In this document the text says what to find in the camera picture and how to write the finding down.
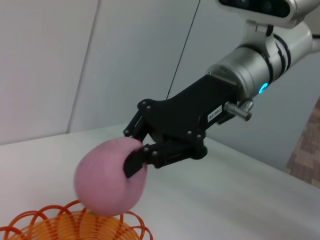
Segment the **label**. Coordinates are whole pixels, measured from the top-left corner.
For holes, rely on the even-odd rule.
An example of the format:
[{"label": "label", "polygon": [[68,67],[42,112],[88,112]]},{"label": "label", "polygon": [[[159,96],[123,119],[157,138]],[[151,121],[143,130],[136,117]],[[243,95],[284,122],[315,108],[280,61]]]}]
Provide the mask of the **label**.
[{"label": "label", "polygon": [[222,113],[222,105],[208,115],[208,123]]}]

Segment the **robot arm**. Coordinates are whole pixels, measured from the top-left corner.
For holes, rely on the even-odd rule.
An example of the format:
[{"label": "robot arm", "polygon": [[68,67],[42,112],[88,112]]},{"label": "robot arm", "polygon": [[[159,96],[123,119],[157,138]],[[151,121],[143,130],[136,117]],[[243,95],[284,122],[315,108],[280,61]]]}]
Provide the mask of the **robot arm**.
[{"label": "robot arm", "polygon": [[[123,170],[127,178],[143,164],[161,168],[184,159],[202,159],[206,129],[239,116],[251,118],[253,98],[311,52],[320,50],[311,27],[320,23],[320,0],[216,0],[247,19],[240,45],[206,75],[171,99],[145,99],[124,130],[141,142],[156,142],[132,152]],[[307,24],[303,22],[312,12]]]}]

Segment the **pink ball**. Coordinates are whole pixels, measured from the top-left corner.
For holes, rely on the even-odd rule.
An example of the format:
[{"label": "pink ball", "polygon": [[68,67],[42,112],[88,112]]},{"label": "pink ball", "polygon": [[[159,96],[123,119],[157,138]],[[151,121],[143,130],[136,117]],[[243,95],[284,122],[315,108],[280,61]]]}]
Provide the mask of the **pink ball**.
[{"label": "pink ball", "polygon": [[100,216],[117,216],[129,211],[140,199],[147,166],[127,178],[123,167],[127,156],[143,144],[130,137],[106,141],[91,150],[80,162],[74,177],[81,203]]}]

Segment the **orange basket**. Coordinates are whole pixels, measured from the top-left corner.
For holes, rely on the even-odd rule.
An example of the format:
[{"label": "orange basket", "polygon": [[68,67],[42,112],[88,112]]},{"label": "orange basket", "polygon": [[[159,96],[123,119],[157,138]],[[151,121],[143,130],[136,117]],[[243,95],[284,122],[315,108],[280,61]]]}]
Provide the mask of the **orange basket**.
[{"label": "orange basket", "polygon": [[[86,208],[70,211],[69,208],[76,204],[79,204],[78,200],[66,206],[50,205],[39,211],[26,211],[13,219],[9,226],[0,227],[0,232],[5,232],[4,240],[142,240],[146,232],[149,239],[153,240],[143,220],[133,212],[117,218],[97,216]],[[44,212],[52,209],[59,210],[59,213],[48,218]],[[124,222],[127,215],[136,217],[140,225],[127,225]],[[19,220],[28,216],[33,216],[29,226],[21,230],[14,227]],[[140,229],[141,233],[138,234],[135,229]]]}]

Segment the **white tabletop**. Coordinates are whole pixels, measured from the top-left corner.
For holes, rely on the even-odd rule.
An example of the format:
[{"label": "white tabletop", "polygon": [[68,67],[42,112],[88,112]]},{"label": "white tabletop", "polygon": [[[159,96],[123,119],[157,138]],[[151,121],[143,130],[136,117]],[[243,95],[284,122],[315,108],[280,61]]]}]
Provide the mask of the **white tabletop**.
[{"label": "white tabletop", "polygon": [[[124,126],[0,146],[0,226],[76,199],[73,175]],[[208,156],[148,169],[133,211],[156,240],[319,240],[320,190],[207,139]]]}]

